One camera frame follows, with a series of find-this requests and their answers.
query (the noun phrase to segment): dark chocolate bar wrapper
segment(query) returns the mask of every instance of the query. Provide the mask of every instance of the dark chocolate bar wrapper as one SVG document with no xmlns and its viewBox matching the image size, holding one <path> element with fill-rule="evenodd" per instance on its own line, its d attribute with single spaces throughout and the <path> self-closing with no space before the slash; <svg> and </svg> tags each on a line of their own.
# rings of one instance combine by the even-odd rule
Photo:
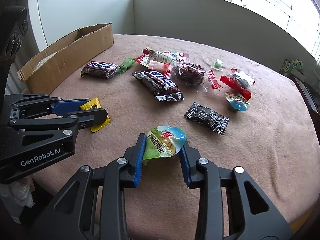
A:
<svg viewBox="0 0 320 240">
<path fill-rule="evenodd" d="M 228 117 L 218 114 L 210 108 L 202 106 L 198 103 L 193 103 L 184 117 L 190 119 L 191 121 L 201 123 L 211 131 L 220 135 L 224 134 L 224 131 L 229 123 Z"/>
<path fill-rule="evenodd" d="M 136 71 L 132 73 L 132 76 L 149 88 L 158 101 L 180 101 L 184 99 L 177 85 L 158 71 Z"/>
<path fill-rule="evenodd" d="M 90 62 L 81 70 L 81 76 L 91 75 L 101 78 L 112 78 L 118 71 L 120 66 L 105 62 Z"/>
</svg>

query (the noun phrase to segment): candy wrapper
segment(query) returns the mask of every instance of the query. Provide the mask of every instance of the candy wrapper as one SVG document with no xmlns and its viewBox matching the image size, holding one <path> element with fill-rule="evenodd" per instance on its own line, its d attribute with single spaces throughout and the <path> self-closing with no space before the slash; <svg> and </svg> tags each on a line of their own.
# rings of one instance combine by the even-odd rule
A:
<svg viewBox="0 0 320 240">
<path fill-rule="evenodd" d="M 81 110 L 90 110 L 90 109 L 97 109 L 97 108 L 102 108 L 98 98 L 94 98 L 91 101 L 85 103 L 84 105 L 80 106 Z M 92 132 L 97 132 L 99 130 L 101 130 L 102 128 L 104 128 L 107 124 L 109 124 L 111 122 L 111 119 L 109 117 L 107 117 L 107 119 L 104 121 L 103 124 L 99 124 L 99 125 L 95 125 L 93 127 L 90 127 L 90 130 Z"/>
<path fill-rule="evenodd" d="M 184 99 L 177 85 L 158 71 L 136 71 L 132 73 L 132 76 L 149 88 L 158 101 L 179 101 Z"/>
<path fill-rule="evenodd" d="M 246 111 L 249 109 L 249 102 L 241 96 L 226 92 L 226 99 L 230 103 L 230 107 L 235 111 Z"/>
<path fill-rule="evenodd" d="M 176 78 L 186 85 L 200 85 L 203 82 L 205 70 L 197 64 L 180 63 L 174 69 L 174 73 Z"/>
<path fill-rule="evenodd" d="M 215 70 L 223 70 L 223 62 L 220 59 L 217 59 L 216 62 L 211 66 L 211 68 L 215 69 Z"/>
<path fill-rule="evenodd" d="M 191 121 L 198 122 L 220 135 L 224 134 L 224 131 L 229 123 L 228 117 L 220 115 L 210 108 L 202 106 L 198 103 L 193 103 L 184 117 Z"/>
<path fill-rule="evenodd" d="M 156 51 L 146 48 L 143 50 L 143 55 L 138 57 L 136 61 L 145 67 L 149 67 L 150 60 L 161 63 L 169 63 L 178 65 L 180 62 L 190 62 L 189 54 L 171 51 Z"/>
<path fill-rule="evenodd" d="M 160 72 L 168 79 L 170 79 L 172 76 L 172 66 L 169 63 L 161 63 L 154 60 L 150 60 L 148 68 Z"/>
<path fill-rule="evenodd" d="M 222 76 L 220 81 L 249 100 L 254 79 L 240 69 L 232 68 L 231 71 L 233 74 Z"/>
<path fill-rule="evenodd" d="M 216 76 L 214 75 L 213 70 L 208 71 L 208 81 L 211 83 L 212 89 L 222 88 L 222 86 L 218 83 Z"/>
<path fill-rule="evenodd" d="M 178 127 L 158 126 L 147 133 L 143 160 L 167 158 L 177 154 L 186 141 L 186 134 Z"/>
<path fill-rule="evenodd" d="M 116 64 L 92 61 L 81 70 L 81 76 L 91 75 L 108 79 L 113 77 L 119 70 L 120 67 Z"/>
<path fill-rule="evenodd" d="M 121 63 L 119 73 L 123 74 L 124 72 L 126 72 L 129 68 L 132 67 L 133 63 L 135 62 L 136 58 L 134 57 L 129 57 L 128 59 L 126 59 L 124 62 Z"/>
</svg>

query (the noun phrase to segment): chocolate bar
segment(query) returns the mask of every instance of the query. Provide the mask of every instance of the chocolate bar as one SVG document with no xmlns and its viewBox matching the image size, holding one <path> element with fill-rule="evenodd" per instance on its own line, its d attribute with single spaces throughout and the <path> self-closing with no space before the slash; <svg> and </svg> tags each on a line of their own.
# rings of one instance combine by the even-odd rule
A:
<svg viewBox="0 0 320 240">
<path fill-rule="evenodd" d="M 81 70 L 81 76 L 91 75 L 101 78 L 111 78 L 120 70 L 120 66 L 105 62 L 90 62 Z"/>
<path fill-rule="evenodd" d="M 158 71 L 136 71 L 132 73 L 132 76 L 149 88 L 158 101 L 180 101 L 184 99 L 177 85 Z"/>
</svg>

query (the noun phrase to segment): window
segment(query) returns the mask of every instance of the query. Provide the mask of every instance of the window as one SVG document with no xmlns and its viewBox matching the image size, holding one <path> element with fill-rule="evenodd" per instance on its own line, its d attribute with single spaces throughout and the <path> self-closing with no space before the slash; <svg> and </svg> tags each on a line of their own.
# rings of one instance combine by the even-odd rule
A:
<svg viewBox="0 0 320 240">
<path fill-rule="evenodd" d="M 320 14 L 313 0 L 227 1 L 243 6 L 277 24 L 319 60 Z"/>
</svg>

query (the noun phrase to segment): green snack package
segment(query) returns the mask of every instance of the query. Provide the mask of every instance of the green snack package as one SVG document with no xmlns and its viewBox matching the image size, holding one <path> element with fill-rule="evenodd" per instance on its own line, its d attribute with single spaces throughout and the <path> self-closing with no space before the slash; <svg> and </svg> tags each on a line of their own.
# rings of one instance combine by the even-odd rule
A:
<svg viewBox="0 0 320 240">
<path fill-rule="evenodd" d="M 135 62 L 136 62 L 136 58 L 134 57 L 127 58 L 124 62 L 121 63 L 119 73 L 123 74 L 124 72 L 126 72 L 129 68 L 131 68 L 131 66 Z"/>
<path fill-rule="evenodd" d="M 143 161 L 167 158 L 177 154 L 186 142 L 186 134 L 178 127 L 158 126 L 147 133 Z"/>
</svg>

